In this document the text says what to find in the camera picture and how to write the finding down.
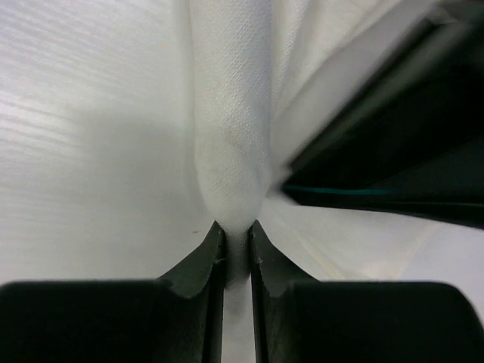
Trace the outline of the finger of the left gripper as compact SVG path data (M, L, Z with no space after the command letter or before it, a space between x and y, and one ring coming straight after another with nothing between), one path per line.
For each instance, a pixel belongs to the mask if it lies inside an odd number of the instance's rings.
M304 206L483 226L483 3L441 2L290 162Z

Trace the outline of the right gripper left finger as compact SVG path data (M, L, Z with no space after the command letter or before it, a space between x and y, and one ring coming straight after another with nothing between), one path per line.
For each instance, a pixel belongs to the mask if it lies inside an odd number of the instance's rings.
M3 362L218 362L225 235L148 280L15 281L1 287Z

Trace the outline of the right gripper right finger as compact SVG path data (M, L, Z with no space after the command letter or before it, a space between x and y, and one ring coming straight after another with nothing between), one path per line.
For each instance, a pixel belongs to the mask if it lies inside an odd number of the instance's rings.
M259 223L250 237L258 362L481 362L483 328L464 294L426 281L319 281Z

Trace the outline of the white cloth napkin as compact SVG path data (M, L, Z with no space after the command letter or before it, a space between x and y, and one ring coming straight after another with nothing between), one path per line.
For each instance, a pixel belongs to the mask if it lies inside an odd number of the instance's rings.
M253 362L247 232L256 219L322 280L435 280L483 309L483 233L268 196L271 180L343 104L429 1L189 1L194 163L228 236L224 362Z

